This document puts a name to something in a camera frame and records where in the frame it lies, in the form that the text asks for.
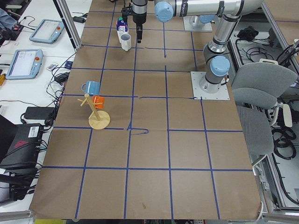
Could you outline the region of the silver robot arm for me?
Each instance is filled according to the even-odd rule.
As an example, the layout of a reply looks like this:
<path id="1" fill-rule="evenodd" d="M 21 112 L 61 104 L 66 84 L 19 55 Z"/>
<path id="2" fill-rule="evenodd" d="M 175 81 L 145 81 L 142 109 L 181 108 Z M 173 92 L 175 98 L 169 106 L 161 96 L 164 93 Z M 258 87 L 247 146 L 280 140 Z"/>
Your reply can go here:
<path id="1" fill-rule="evenodd" d="M 160 22 L 173 17 L 217 15 L 220 23 L 213 39 L 204 47 L 207 72 L 199 82 L 207 93 L 216 93 L 230 68 L 229 61 L 222 53 L 238 24 L 241 16 L 261 6 L 260 0 L 156 0 L 155 14 Z"/>
<path id="2" fill-rule="evenodd" d="M 161 22 L 170 21 L 173 16 L 159 16 L 156 18 Z M 214 15 L 200 15 L 200 16 L 185 16 L 183 17 L 185 31 L 199 31 L 199 32 L 212 32 L 211 22 L 214 20 Z M 137 42 L 141 43 L 142 40 L 142 24 L 136 23 Z"/>

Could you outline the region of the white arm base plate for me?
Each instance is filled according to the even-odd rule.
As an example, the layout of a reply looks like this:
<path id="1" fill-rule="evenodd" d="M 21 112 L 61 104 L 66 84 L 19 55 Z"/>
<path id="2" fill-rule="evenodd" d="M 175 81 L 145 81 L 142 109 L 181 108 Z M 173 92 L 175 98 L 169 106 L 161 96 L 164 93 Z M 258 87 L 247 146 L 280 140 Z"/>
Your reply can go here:
<path id="1" fill-rule="evenodd" d="M 193 15 L 186 16 L 184 20 L 185 31 L 191 32 L 212 32 L 211 21 L 214 20 L 214 15 Z"/>
<path id="2" fill-rule="evenodd" d="M 197 100 L 230 100 L 225 78 L 219 84 L 206 80 L 206 72 L 191 72 L 193 97 Z"/>

